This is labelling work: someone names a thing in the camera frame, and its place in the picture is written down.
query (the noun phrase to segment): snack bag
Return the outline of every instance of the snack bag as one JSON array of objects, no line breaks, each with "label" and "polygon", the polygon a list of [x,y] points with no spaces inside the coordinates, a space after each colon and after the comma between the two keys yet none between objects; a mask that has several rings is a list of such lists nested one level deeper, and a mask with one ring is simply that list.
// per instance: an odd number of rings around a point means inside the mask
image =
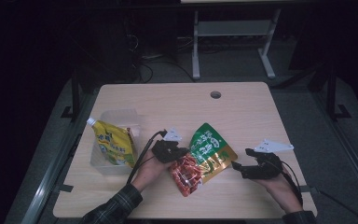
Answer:
[{"label": "snack bag", "polygon": [[190,152],[170,167],[171,176],[185,197],[238,158],[223,137],[208,123],[196,130],[189,148]]},{"label": "snack bag", "polygon": [[113,124],[89,118],[101,152],[114,165],[135,165],[136,149],[133,144],[130,128],[119,128]]}]

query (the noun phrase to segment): plastic container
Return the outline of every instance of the plastic container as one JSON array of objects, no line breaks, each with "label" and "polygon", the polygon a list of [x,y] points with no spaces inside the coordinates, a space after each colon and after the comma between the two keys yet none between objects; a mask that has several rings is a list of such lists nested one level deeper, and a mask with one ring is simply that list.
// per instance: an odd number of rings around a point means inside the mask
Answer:
[{"label": "plastic container", "polygon": [[[131,134],[135,146],[135,155],[139,155],[139,136],[141,131],[140,119],[135,109],[106,110],[101,114],[100,120],[111,123],[120,128],[131,128]],[[129,165],[114,165],[101,152],[97,141],[91,151],[90,163],[103,175],[129,175],[132,171]]]}]

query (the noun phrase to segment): person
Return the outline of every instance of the person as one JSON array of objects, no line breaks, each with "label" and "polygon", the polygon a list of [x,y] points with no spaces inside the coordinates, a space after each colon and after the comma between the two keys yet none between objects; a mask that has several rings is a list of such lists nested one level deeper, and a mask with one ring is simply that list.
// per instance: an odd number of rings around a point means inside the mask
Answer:
[{"label": "person", "polygon": [[[175,161],[162,163],[156,159],[152,150],[148,150],[144,156],[136,177],[130,184],[124,186],[107,203],[101,204],[82,217],[80,223],[123,223],[143,200],[142,191],[153,183],[162,172],[167,170]],[[271,179],[254,180],[266,188],[272,198],[286,213],[282,217],[286,224],[309,224],[316,223],[316,218],[311,211],[304,211],[291,186],[283,175]]]}]

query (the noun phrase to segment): table hole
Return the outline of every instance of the table hole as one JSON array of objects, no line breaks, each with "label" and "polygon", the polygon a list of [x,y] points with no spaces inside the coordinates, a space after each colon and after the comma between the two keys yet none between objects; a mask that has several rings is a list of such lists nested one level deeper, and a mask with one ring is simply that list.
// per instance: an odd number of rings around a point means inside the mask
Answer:
[{"label": "table hole", "polygon": [[219,99],[222,96],[222,93],[220,91],[211,91],[211,97],[214,99]]}]

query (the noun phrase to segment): wooden table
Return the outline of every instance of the wooden table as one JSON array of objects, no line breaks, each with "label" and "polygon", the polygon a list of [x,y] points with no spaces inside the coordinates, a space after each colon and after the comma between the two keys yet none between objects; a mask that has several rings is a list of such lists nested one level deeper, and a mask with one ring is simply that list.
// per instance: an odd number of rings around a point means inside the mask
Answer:
[{"label": "wooden table", "polygon": [[[219,91],[221,97],[211,97]],[[210,123],[237,152],[237,162],[256,165],[245,154],[263,139],[289,144],[269,88],[262,82],[180,83],[105,85],[101,88],[90,116],[98,118],[105,110],[135,108],[141,117],[141,149],[157,131],[174,127],[183,136],[179,147],[188,147],[193,133]],[[124,185],[127,175],[102,175],[90,165],[93,130],[87,126],[53,213],[56,217],[82,217],[107,202]],[[300,185],[304,176],[294,151],[277,153],[296,172]],[[222,173],[183,197],[168,172],[143,193],[144,201],[132,218],[277,218],[282,209],[269,194],[229,166]],[[316,215],[309,193],[303,193],[304,208]]]}]

